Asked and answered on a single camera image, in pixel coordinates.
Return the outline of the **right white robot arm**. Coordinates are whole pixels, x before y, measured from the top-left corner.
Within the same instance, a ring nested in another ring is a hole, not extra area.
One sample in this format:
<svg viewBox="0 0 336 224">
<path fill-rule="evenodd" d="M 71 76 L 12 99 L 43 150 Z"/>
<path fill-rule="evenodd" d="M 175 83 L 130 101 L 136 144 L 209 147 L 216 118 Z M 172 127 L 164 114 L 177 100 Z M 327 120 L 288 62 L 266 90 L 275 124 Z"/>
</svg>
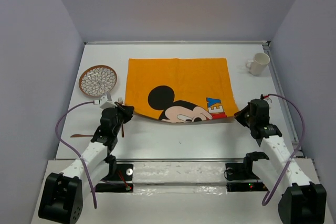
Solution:
<svg viewBox="0 0 336 224">
<path fill-rule="evenodd" d="M 270 122 L 269 110 L 269 103 L 262 97 L 249 101 L 234 115 L 261 149 L 246 154 L 241 171 L 248 178 L 259 178 L 268 189 L 262 206 L 278 198 L 282 223 L 324 223 L 327 192 L 299 166 L 295 156 L 300 146 L 288 150 L 279 127 Z"/>
</svg>

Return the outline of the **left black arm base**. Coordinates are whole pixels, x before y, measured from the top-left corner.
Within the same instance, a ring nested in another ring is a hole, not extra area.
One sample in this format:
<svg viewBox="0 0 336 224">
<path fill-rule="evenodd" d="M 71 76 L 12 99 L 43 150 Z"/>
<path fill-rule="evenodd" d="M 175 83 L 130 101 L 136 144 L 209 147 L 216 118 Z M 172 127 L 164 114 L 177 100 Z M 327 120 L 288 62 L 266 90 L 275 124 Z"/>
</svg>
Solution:
<svg viewBox="0 0 336 224">
<path fill-rule="evenodd" d="M 112 174 L 110 172 L 96 186 L 97 193 L 132 193 L 134 166 L 131 163 L 118 163 Z"/>
</svg>

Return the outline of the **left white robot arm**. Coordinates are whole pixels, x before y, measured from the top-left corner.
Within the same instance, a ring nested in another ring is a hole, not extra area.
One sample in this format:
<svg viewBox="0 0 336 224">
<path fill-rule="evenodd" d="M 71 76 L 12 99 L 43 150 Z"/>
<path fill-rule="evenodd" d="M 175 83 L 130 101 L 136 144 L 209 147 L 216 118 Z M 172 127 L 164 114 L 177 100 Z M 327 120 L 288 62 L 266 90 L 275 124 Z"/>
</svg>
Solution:
<svg viewBox="0 0 336 224">
<path fill-rule="evenodd" d="M 134 114 L 133 106 L 118 102 L 102 110 L 100 125 L 83 153 L 60 173 L 50 173 L 45 180 L 38 216 L 56 223 L 76 223 L 84 199 L 95 194 L 102 179 L 116 174 L 117 161 L 111 153 L 118 142 L 122 125 Z"/>
</svg>

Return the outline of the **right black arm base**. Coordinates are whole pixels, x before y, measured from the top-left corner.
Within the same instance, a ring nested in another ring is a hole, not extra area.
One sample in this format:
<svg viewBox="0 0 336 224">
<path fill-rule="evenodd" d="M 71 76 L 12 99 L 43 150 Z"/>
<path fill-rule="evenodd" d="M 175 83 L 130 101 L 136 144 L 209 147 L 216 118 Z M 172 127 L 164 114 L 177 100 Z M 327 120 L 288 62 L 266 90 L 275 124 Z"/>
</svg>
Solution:
<svg viewBox="0 0 336 224">
<path fill-rule="evenodd" d="M 226 163 L 223 175 L 229 193 L 267 191 L 267 187 L 256 175 L 244 170 L 243 163 Z"/>
</svg>

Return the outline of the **floral patterned brown-rim plate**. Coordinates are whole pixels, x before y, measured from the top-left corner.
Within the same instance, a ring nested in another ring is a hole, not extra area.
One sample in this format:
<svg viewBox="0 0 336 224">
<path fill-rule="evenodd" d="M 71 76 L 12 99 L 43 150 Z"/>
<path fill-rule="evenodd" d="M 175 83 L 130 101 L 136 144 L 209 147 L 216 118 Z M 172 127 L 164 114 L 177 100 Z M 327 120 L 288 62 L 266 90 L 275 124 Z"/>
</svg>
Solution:
<svg viewBox="0 0 336 224">
<path fill-rule="evenodd" d="M 118 80 L 115 70 L 106 65 L 96 65 L 85 70 L 78 81 L 80 91 L 88 97 L 100 97 L 109 93 Z"/>
</svg>

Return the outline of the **orange Mickey Mouse placemat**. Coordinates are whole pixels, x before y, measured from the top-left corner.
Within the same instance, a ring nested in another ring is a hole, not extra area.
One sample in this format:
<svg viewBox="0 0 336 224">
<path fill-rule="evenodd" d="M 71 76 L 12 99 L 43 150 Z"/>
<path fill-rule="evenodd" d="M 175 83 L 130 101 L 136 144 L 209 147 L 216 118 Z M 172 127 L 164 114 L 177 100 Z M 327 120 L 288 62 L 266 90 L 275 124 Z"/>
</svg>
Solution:
<svg viewBox="0 0 336 224">
<path fill-rule="evenodd" d="M 169 123 L 224 119 L 238 111 L 225 58 L 130 59 L 125 103 Z"/>
</svg>

